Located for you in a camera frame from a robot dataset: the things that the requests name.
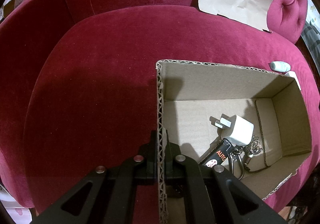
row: cardboard flap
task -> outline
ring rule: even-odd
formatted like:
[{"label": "cardboard flap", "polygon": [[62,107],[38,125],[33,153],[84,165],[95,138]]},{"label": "cardboard flap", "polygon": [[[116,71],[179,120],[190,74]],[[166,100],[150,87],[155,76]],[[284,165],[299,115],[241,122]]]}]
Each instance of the cardboard flap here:
[{"label": "cardboard flap", "polygon": [[282,157],[278,120],[271,98],[259,98],[255,104],[260,121],[261,142],[264,143],[266,164],[270,166]]}]

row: sofa cushion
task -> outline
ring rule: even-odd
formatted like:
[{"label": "sofa cushion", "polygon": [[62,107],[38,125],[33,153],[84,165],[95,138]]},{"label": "sofa cushion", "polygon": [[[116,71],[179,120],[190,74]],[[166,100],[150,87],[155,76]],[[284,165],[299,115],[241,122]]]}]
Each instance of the sofa cushion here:
[{"label": "sofa cushion", "polygon": [[[157,127],[155,63],[161,59],[267,70],[271,61],[288,62],[302,88],[313,153],[267,203],[279,211],[298,192],[319,161],[320,97],[296,46],[277,33],[192,7],[141,6],[77,23],[39,75],[24,131],[26,173],[39,212],[97,165],[119,165],[148,142]],[[156,187],[138,196],[142,213],[135,221],[155,223],[157,203],[149,199],[157,198]]]}]

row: white power adapter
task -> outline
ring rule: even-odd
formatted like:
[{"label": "white power adapter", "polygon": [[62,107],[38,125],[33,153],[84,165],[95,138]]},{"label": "white power adapter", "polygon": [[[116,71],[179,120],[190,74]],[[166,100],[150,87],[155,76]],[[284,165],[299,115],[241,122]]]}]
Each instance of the white power adapter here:
[{"label": "white power adapter", "polygon": [[251,142],[253,134],[253,124],[238,115],[228,119],[220,118],[214,124],[222,128],[221,137],[228,139],[235,145],[246,146]]}]

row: keychain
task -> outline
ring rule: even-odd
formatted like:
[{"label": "keychain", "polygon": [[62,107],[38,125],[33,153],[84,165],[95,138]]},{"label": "keychain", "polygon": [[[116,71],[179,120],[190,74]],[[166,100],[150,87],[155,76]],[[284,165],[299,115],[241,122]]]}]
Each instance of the keychain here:
[{"label": "keychain", "polygon": [[258,155],[259,153],[261,153],[262,150],[263,149],[260,146],[259,137],[252,136],[252,141],[250,142],[250,144],[245,146],[244,157],[243,157],[244,166],[248,166],[251,158],[254,155]]},{"label": "keychain", "polygon": [[229,169],[232,174],[234,174],[234,161],[237,160],[241,169],[241,175],[238,179],[241,180],[244,176],[244,166],[240,156],[242,152],[243,148],[241,146],[233,147],[228,139],[223,138],[220,145],[218,145],[211,153],[209,153],[200,162],[200,164],[212,168],[217,164],[222,164],[226,158],[228,158]]}]

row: cardboard box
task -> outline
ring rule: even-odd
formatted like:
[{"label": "cardboard box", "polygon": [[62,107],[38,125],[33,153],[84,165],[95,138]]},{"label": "cardboard box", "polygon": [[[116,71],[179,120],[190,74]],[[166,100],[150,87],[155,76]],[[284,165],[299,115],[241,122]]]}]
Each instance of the cardboard box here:
[{"label": "cardboard box", "polygon": [[295,175],[310,155],[308,114],[294,78],[252,67],[195,61],[160,60],[156,68],[160,215],[166,214],[165,129],[170,142],[199,162],[220,138],[214,122],[221,114],[237,114],[254,124],[253,134],[263,140],[265,153],[252,158],[249,167],[252,171],[268,168],[246,173],[242,182],[261,199]]},{"label": "cardboard box", "polygon": [[3,7],[3,17],[7,18],[10,13],[16,9],[23,0],[10,0],[4,7]]}]

